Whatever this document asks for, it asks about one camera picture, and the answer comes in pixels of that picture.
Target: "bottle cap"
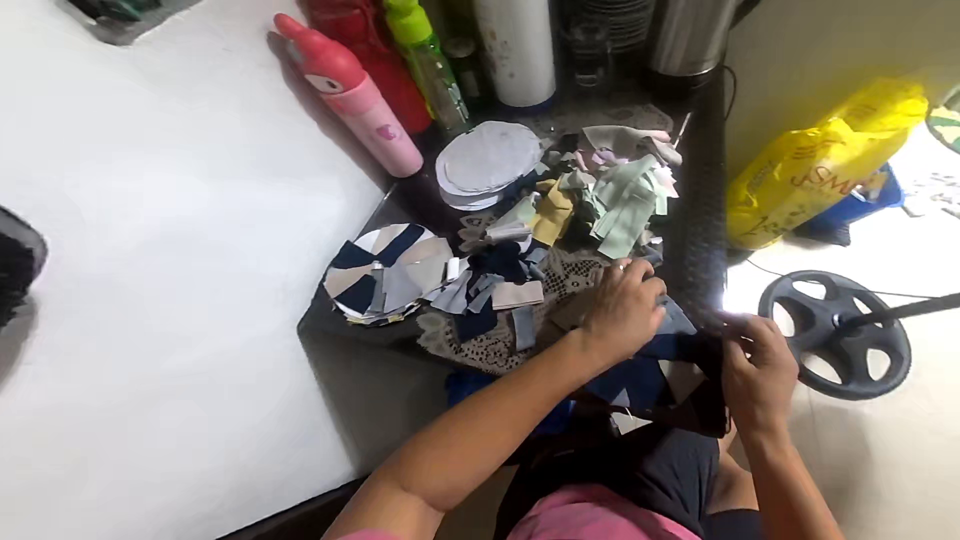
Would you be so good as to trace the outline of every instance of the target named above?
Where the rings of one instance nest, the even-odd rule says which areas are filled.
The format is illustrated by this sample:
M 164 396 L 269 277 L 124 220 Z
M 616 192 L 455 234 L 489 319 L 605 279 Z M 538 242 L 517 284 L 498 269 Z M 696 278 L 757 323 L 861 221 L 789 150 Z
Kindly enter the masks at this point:
M 343 44 L 312 28 L 305 28 L 283 13 L 274 16 L 274 24 L 284 37 L 290 39 L 294 59 L 317 90 L 328 94 L 342 93 L 360 86 L 367 78 L 360 61 Z
M 417 0 L 384 0 L 387 26 L 400 45 L 415 45 L 433 35 L 433 27 Z

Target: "fabric pile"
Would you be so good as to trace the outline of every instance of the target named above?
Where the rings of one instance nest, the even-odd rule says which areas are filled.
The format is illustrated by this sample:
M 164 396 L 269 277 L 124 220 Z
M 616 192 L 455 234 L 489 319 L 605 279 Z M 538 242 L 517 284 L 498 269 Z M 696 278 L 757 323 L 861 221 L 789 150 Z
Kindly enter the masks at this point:
M 474 211 L 495 205 L 507 187 L 530 173 L 543 150 L 529 128 L 484 122 L 454 138 L 437 156 L 437 184 L 444 201 Z
M 431 306 L 454 315 L 461 343 L 491 331 L 496 326 L 496 312 L 510 309 L 515 325 L 520 327 L 517 349 L 525 350 L 536 338 L 532 312 L 524 309 L 543 302 L 543 273 L 538 265 L 546 254 L 546 246 L 535 241 L 531 233 L 521 241 L 485 246 L 468 258 L 468 270 L 456 281 L 426 298 Z
M 667 132 L 625 126 L 584 128 L 573 158 L 576 168 L 560 177 L 560 189 L 577 194 L 578 214 L 601 241 L 597 251 L 627 257 L 648 239 L 650 217 L 666 215 L 666 200 L 679 196 L 670 166 L 683 158 Z
M 445 239 L 420 225 L 389 225 L 345 242 L 324 288 L 350 323 L 380 326 L 402 320 L 466 267 Z

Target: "pink water bottle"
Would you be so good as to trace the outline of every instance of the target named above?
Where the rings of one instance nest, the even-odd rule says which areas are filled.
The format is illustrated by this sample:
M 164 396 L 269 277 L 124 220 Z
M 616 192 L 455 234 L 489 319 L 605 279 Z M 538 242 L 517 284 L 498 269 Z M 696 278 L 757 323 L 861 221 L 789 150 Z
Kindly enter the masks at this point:
M 403 178 L 419 171 L 423 155 L 353 53 L 283 13 L 276 14 L 274 24 L 290 39 L 291 53 L 306 80 L 387 172 Z

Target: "electrical cable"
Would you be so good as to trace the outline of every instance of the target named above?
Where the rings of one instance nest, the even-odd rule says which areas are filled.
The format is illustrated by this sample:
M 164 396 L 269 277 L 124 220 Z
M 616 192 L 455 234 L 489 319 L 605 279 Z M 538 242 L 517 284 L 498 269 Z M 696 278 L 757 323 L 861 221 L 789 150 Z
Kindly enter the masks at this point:
M 726 120 L 727 118 L 730 118 L 730 112 L 733 110 L 733 102 L 736 101 L 736 73 L 733 72 L 732 67 L 726 64 L 723 64 L 723 68 L 725 71 L 730 73 L 730 76 L 733 81 L 733 88 L 731 89 L 731 92 L 730 92 L 730 104 L 727 105 L 727 113 L 723 115 L 723 119 Z
M 780 276 L 781 278 L 786 277 L 786 274 L 781 274 L 780 272 L 774 272 L 773 270 L 767 270 L 766 268 L 760 266 L 759 264 L 753 262 L 752 260 L 747 259 L 747 262 L 749 262 L 749 263 L 751 263 L 753 266 L 755 266 L 757 270 L 762 270 L 762 271 L 766 272 L 767 274 L 773 274 L 774 276 Z M 805 282 L 805 283 L 817 283 L 817 282 L 815 282 L 815 281 L 813 281 L 813 280 L 791 280 L 791 281 L 794 281 L 794 282 Z M 938 297 L 936 297 L 936 296 L 924 296 L 924 295 L 922 295 L 922 294 L 906 294 L 906 293 L 902 293 L 902 292 L 883 292 L 883 291 L 872 290 L 872 289 L 868 289 L 868 288 L 865 288 L 864 290 L 866 290 L 866 291 L 868 291 L 868 292 L 872 292 L 872 293 L 874 293 L 874 294 L 885 294 L 885 295 L 887 295 L 887 296 L 902 296 L 903 298 L 919 298 L 919 299 L 921 299 L 921 300 L 931 300 L 931 299 L 934 299 L 934 298 L 938 298 Z

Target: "stack of fabric circles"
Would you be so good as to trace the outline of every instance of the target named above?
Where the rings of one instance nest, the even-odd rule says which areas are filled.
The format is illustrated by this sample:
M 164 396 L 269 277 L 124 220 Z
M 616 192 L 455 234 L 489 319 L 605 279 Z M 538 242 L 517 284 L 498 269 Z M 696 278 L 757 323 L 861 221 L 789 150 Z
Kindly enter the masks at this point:
M 437 156 L 437 184 L 455 209 L 475 211 L 504 197 L 516 179 L 534 170 L 543 150 L 526 126 L 484 122 L 454 138 Z

